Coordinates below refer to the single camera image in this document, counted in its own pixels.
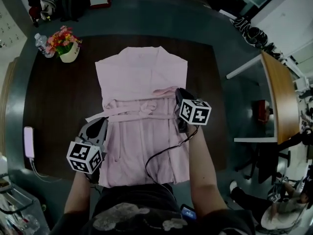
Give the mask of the black office chair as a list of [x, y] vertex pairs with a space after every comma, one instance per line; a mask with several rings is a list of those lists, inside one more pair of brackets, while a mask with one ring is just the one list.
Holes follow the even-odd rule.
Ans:
[[286, 159], [287, 167], [290, 166], [291, 152], [288, 150], [287, 153], [282, 153], [276, 143], [247, 143], [245, 144], [245, 148], [249, 152], [249, 160], [235, 167], [234, 170], [239, 172], [251, 165], [250, 174], [244, 175], [246, 180], [250, 180], [255, 169], [258, 168], [258, 183], [262, 184], [271, 177], [271, 184], [273, 185], [278, 174], [279, 158]]

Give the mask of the red bag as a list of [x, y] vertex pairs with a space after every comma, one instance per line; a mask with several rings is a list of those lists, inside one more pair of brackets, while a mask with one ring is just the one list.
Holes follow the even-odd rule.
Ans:
[[32, 6], [32, 7], [30, 7], [28, 13], [31, 17], [33, 25], [35, 27], [37, 27], [38, 26], [38, 20], [41, 18], [41, 8]]

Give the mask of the person's black printed shirt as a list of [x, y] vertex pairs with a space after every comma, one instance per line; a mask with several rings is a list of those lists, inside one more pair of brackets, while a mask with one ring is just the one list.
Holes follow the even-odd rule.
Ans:
[[164, 187], [142, 185], [102, 191], [92, 218], [66, 213], [49, 235], [255, 235], [255, 228], [249, 211], [186, 218]]

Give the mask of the black backpack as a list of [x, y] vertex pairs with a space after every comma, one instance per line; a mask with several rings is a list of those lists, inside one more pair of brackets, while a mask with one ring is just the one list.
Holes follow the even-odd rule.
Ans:
[[56, 12], [62, 22], [77, 22], [87, 6], [88, 0], [57, 0]]

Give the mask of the person's left forearm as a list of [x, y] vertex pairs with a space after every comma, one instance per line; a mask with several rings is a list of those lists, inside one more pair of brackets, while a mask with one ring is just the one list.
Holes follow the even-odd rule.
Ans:
[[90, 182], [82, 172], [76, 172], [64, 213], [83, 212], [89, 214]]

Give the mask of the pink robe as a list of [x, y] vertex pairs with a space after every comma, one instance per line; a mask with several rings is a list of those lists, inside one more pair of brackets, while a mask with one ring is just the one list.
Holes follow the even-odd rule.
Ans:
[[127, 47], [95, 63], [108, 120], [99, 185], [112, 188], [189, 180], [186, 135], [179, 132], [177, 88], [186, 85], [187, 61], [162, 47]]

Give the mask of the white power bank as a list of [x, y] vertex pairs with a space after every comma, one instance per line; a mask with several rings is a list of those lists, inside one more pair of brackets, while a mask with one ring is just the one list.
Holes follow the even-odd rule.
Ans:
[[34, 159], [34, 131], [32, 127], [24, 127], [23, 129], [23, 141], [24, 152], [26, 157]]

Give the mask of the black phone with blue screen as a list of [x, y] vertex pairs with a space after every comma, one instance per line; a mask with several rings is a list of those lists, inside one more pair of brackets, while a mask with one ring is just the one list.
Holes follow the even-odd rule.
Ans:
[[181, 205], [180, 213], [182, 214], [182, 216], [184, 218], [187, 218], [189, 220], [196, 220], [197, 219], [195, 210], [192, 207], [190, 207], [190, 206], [188, 206], [186, 204], [182, 204]]

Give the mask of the clear water bottle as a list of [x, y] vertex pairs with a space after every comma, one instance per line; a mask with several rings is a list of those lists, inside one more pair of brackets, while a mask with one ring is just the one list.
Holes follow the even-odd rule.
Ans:
[[47, 52], [47, 37], [39, 33], [35, 34], [35, 46], [38, 48], [39, 52], [46, 58], [52, 58], [54, 53]]

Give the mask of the white locker cabinet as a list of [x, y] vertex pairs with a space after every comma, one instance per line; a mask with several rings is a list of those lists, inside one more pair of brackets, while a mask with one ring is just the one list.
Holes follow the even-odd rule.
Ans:
[[0, 0], [0, 48], [11, 47], [25, 39], [26, 36]]

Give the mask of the glass top cart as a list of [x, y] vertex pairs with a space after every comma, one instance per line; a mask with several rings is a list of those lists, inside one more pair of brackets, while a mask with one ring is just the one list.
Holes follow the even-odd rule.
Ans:
[[[35, 233], [24, 229], [23, 217], [28, 214], [40, 223], [40, 228]], [[50, 232], [40, 201], [10, 182], [7, 173], [0, 174], [0, 218], [10, 235], [48, 235]]]

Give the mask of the small red bin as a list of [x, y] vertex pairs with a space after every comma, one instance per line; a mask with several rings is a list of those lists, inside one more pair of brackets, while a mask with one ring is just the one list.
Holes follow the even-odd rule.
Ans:
[[266, 100], [257, 101], [257, 120], [263, 124], [266, 124], [270, 115], [273, 114], [273, 109]]

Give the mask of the crumpled plastic bottle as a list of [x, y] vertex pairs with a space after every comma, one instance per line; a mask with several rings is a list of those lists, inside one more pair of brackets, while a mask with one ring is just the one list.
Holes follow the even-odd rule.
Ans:
[[23, 217], [24, 229], [28, 232], [35, 233], [40, 228], [39, 221], [32, 215], [28, 214]]

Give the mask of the white striped bag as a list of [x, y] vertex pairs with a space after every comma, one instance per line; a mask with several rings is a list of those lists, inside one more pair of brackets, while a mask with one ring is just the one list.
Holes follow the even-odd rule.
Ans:
[[50, 21], [51, 16], [55, 13], [56, 2], [55, 0], [40, 0], [41, 5], [41, 18], [44, 21]]

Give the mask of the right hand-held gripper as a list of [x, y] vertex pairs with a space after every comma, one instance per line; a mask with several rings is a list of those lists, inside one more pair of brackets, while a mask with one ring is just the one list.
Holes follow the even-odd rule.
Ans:
[[178, 117], [189, 125], [207, 125], [211, 106], [195, 97], [184, 88], [175, 91], [176, 104], [180, 107]]

